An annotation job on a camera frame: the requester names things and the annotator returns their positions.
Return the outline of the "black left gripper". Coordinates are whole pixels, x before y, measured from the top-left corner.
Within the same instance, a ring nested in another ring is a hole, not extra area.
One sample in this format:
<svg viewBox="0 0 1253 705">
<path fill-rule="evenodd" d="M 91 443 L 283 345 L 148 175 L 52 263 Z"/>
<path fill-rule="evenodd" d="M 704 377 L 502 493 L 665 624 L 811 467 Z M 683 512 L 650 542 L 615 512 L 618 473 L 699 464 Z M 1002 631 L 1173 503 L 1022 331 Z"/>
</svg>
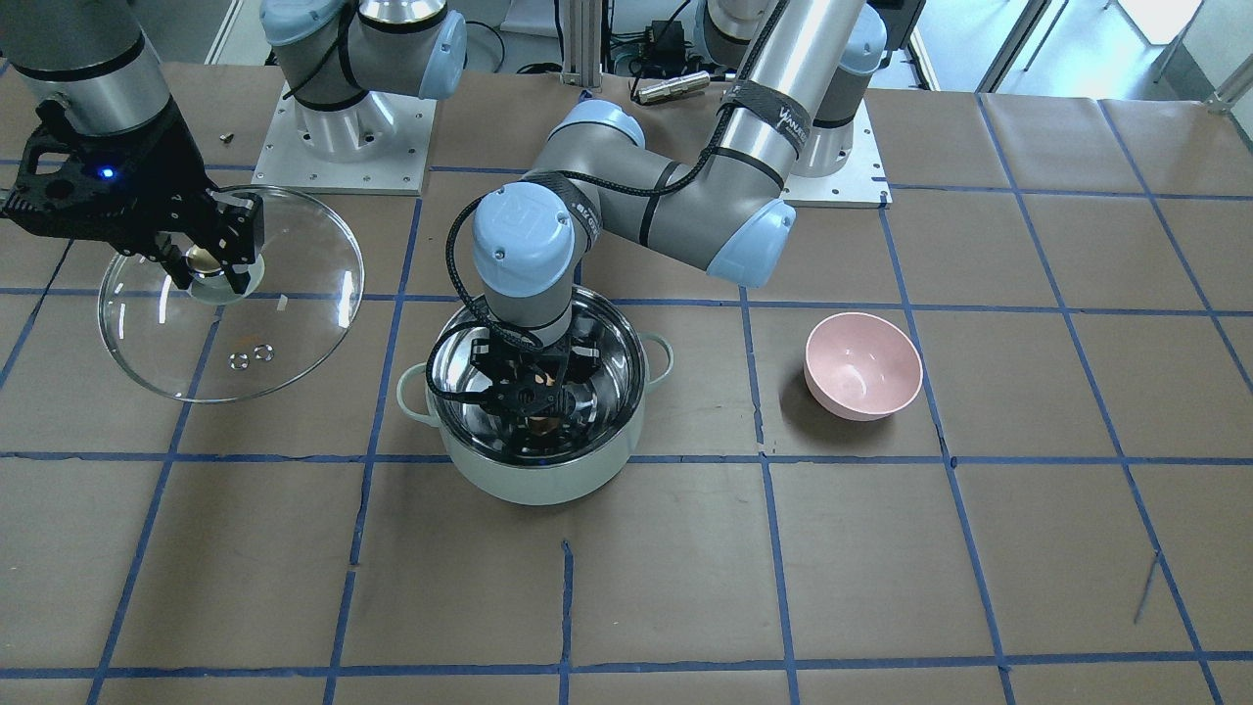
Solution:
<svg viewBox="0 0 1253 705">
<path fill-rule="evenodd" d="M 467 394 L 470 404 L 519 423 L 558 425 L 576 412 L 576 389 L 601 369 L 601 351 L 568 336 L 543 351 L 525 352 L 491 334 L 474 341 L 469 362 L 487 379 L 487 388 Z"/>
</svg>

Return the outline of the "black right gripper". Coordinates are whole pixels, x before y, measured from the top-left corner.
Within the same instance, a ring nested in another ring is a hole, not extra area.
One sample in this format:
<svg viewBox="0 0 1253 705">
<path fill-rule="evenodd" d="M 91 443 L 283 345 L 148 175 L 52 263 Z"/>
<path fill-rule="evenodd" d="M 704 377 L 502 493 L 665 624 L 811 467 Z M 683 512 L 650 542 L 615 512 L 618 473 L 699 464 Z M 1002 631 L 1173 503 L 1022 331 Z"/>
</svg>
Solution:
<svg viewBox="0 0 1253 705">
<path fill-rule="evenodd" d="M 113 135 L 76 131 L 60 100 L 36 108 L 3 217 L 31 235 L 107 242 L 160 264 L 193 299 L 244 299 L 264 275 L 264 203 L 256 192 L 211 192 L 205 162 L 174 99 Z M 190 265 L 168 233 L 193 242 Z"/>
</svg>

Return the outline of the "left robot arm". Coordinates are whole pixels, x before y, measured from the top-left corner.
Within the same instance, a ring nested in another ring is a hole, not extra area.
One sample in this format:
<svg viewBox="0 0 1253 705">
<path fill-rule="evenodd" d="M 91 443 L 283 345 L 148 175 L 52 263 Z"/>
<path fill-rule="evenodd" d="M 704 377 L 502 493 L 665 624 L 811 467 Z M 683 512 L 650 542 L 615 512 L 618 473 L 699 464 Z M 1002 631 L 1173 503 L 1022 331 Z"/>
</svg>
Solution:
<svg viewBox="0 0 1253 705">
<path fill-rule="evenodd" d="M 880 68 L 887 30 L 865 1 L 773 1 L 715 110 L 695 164 L 649 152 L 635 116 L 609 100 L 576 103 L 520 180 L 465 207 L 446 240 L 472 223 L 472 260 L 485 294 L 466 301 L 471 364 L 484 389 L 435 397 L 497 418 L 564 418 L 570 384 L 599 354 L 573 343 L 573 275 L 604 233 L 737 286 L 762 287 L 796 213 L 789 175 L 858 111 Z"/>
</svg>

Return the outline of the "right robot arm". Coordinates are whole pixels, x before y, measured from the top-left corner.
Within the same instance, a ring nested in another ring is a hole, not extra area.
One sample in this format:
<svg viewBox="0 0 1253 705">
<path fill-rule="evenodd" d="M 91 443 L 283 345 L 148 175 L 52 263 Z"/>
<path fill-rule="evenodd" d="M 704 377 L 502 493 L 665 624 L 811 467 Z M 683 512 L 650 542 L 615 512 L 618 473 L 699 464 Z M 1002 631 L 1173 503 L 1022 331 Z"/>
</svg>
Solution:
<svg viewBox="0 0 1253 705">
<path fill-rule="evenodd" d="M 36 114 L 3 217 L 239 298 L 262 277 L 264 203 L 211 180 L 162 59 L 273 60 L 297 136 L 345 164 L 393 136 L 385 95 L 454 94 L 467 23 L 446 1 L 5 1 L 3 58 Z"/>
</svg>

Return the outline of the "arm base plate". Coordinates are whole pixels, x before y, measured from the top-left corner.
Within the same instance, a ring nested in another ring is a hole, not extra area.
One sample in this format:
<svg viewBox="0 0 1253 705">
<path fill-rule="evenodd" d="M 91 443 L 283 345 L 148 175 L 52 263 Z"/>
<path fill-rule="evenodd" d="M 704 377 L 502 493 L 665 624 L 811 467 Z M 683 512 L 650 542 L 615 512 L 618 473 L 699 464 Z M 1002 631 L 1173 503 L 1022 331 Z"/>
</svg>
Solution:
<svg viewBox="0 0 1253 705">
<path fill-rule="evenodd" d="M 891 207 L 893 197 L 865 100 L 850 124 L 814 130 L 809 147 L 786 180 L 782 198 L 791 207 Z"/>
<path fill-rule="evenodd" d="M 439 100 L 371 91 L 340 111 L 279 100 L 256 157 L 256 187 L 312 195 L 420 197 Z"/>
</svg>

